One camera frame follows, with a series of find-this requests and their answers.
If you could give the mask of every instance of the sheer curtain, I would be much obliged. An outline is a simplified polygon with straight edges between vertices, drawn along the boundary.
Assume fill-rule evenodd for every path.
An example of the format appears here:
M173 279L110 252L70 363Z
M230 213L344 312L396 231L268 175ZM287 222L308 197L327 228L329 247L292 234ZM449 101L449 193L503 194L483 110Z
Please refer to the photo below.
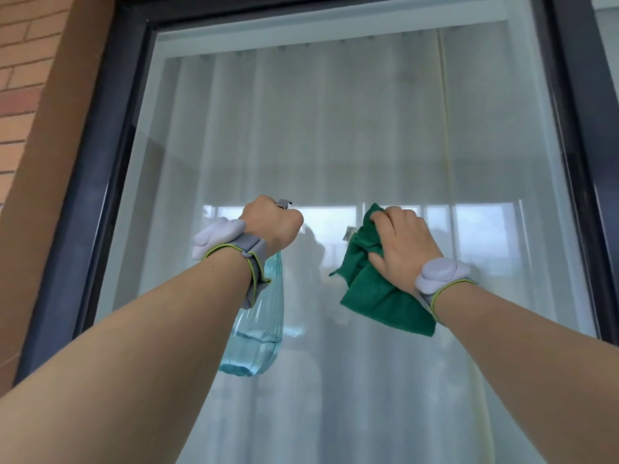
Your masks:
M449 331L349 312L327 277L372 202L409 206L485 287L594 335L560 156L511 29L166 61L98 318L190 266L192 235L258 194L306 218L283 252L279 357L259 377L218 374L180 464L542 462Z

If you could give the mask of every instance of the cleaning cloth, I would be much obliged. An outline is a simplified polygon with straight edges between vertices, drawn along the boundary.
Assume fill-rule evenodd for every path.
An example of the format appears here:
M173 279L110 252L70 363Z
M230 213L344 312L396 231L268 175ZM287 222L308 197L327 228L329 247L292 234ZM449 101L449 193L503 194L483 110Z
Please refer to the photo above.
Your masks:
M417 299L396 288L368 260L368 252L383 256L383 246L370 215L383 209L373 204L363 217L363 225L349 241L342 266L329 274L340 275L348 290L340 302L352 311L390 327L432 336L437 326L432 315Z

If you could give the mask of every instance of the person's right hand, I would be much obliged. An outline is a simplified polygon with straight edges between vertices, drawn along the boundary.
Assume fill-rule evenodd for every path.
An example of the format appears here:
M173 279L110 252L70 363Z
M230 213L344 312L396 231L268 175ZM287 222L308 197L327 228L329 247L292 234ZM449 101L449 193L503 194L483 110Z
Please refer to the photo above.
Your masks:
M370 216L383 245L384 258L370 252L369 261L387 281L402 291L415 294L415 279L423 265L443 257L428 225L413 210L389 207Z

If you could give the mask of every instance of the beige wall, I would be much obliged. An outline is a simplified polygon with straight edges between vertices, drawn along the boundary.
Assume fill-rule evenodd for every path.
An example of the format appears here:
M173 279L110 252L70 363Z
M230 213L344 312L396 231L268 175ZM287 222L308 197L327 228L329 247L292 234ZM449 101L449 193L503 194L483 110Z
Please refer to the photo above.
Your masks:
M0 395L11 388L114 0L0 0Z

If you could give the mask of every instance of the dark window frame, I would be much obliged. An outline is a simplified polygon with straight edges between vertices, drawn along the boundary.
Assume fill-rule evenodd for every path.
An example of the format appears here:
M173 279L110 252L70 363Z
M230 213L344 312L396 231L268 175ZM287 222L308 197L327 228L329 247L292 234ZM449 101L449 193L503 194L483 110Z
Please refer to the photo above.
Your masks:
M120 0L15 382L92 326L155 34L378 0ZM619 106L591 0L533 0L600 338L619 345Z

